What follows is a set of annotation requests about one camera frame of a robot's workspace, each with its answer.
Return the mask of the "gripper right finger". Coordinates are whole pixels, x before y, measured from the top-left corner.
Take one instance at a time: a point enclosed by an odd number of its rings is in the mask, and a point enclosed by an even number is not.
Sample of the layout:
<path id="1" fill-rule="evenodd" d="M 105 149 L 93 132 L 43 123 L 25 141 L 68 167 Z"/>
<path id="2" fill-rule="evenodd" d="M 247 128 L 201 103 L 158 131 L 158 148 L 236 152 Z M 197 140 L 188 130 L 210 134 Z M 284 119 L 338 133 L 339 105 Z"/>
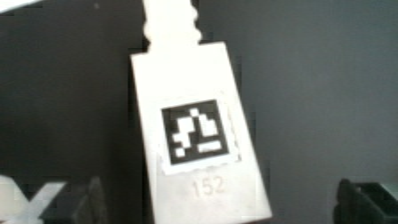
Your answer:
<path id="1" fill-rule="evenodd" d="M 398 183 L 338 185 L 336 224 L 398 224 Z"/>

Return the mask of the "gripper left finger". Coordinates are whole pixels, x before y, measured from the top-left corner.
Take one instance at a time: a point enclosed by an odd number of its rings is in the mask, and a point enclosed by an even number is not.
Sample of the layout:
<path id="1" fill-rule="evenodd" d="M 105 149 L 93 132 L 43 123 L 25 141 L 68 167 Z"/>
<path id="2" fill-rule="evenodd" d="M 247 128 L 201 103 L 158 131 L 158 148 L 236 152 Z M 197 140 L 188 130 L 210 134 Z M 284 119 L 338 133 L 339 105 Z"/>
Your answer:
<path id="1" fill-rule="evenodd" d="M 0 175 L 0 224 L 108 224 L 100 178 L 29 189 Z"/>

